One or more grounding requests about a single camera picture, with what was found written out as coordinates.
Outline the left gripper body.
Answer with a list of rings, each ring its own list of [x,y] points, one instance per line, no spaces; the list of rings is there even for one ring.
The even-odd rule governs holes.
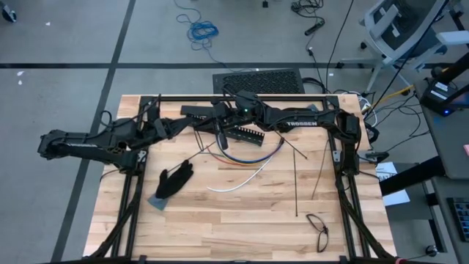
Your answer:
[[[155,128],[156,139],[172,139],[185,129],[185,118],[176,120],[167,118],[157,119],[153,122],[153,126]]]

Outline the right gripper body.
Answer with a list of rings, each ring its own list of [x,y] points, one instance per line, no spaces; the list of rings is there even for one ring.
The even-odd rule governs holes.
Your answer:
[[[257,122],[265,116],[265,105],[259,96],[253,92],[239,91],[232,96],[235,108],[219,99],[212,100],[212,117],[221,124],[235,124],[236,122]]]

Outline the black slotted cable raceway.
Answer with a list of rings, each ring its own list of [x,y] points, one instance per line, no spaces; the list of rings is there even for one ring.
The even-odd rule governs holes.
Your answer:
[[[248,142],[257,146],[262,146],[265,137],[265,134],[263,132],[255,131],[250,128],[244,128],[240,126],[225,130],[225,134],[230,139]]]

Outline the black raceway cover strip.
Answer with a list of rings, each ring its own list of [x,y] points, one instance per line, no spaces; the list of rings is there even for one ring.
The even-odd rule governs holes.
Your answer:
[[[213,108],[209,106],[182,106],[180,114],[186,117],[204,119],[213,116]]]

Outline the black perforated case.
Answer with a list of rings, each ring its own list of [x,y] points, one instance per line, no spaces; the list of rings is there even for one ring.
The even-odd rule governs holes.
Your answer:
[[[256,94],[304,94],[298,69],[260,70],[245,73],[220,73],[213,75],[213,93],[224,89],[236,94],[241,90]]]

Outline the black eyeglasses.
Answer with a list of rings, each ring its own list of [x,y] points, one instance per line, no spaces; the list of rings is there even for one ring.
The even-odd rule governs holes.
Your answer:
[[[329,244],[329,229],[325,222],[313,213],[306,214],[306,219],[310,225],[318,232],[317,237],[317,252],[324,252]]]

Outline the grey office chair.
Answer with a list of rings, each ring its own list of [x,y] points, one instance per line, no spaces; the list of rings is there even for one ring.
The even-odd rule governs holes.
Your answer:
[[[378,0],[359,21],[366,30],[361,49],[368,59],[341,59],[337,66],[370,65],[372,75],[364,90],[369,94],[381,70],[421,70],[434,54],[449,46],[469,45],[469,31],[435,32],[432,25],[450,10],[451,0]]]

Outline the white paper sheet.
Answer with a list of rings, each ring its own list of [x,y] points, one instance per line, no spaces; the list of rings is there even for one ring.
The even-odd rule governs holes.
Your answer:
[[[375,168],[375,172],[380,182],[397,174],[397,170],[393,162],[379,163]],[[386,207],[407,202],[410,202],[410,198],[405,190],[383,195],[383,203]]]

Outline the black desk crossbar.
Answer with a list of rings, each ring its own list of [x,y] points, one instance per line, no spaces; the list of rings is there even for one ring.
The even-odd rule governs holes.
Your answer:
[[[445,175],[446,171],[440,157],[435,156],[381,181],[380,189],[382,195],[386,196],[433,177]]]

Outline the black box with labels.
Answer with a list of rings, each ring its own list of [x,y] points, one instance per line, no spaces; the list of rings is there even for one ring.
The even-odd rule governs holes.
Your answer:
[[[419,101],[422,106],[446,117],[455,111],[469,109],[469,84],[459,88],[453,81],[449,84],[425,78],[427,84]]]

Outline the grey desk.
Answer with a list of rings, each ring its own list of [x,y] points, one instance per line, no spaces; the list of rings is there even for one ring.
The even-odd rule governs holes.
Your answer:
[[[464,146],[469,145],[469,109],[455,111],[443,117],[422,106],[437,156],[419,164],[436,175],[453,180],[469,180],[469,155]]]
[[[460,240],[449,209],[447,198],[469,198],[469,180],[452,180],[447,177],[432,178],[435,196],[451,239],[458,264],[469,264],[469,243]]]

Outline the black stand pole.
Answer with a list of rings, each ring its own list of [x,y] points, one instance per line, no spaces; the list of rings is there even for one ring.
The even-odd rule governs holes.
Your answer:
[[[469,52],[458,59],[454,64],[443,69],[435,67],[432,69],[431,75],[434,80],[442,84],[449,84],[459,75],[469,69]]]

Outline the black keyboard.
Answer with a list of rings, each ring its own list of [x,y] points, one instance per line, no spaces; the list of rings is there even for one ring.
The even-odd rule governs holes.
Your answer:
[[[469,198],[446,199],[462,242],[469,243]]]

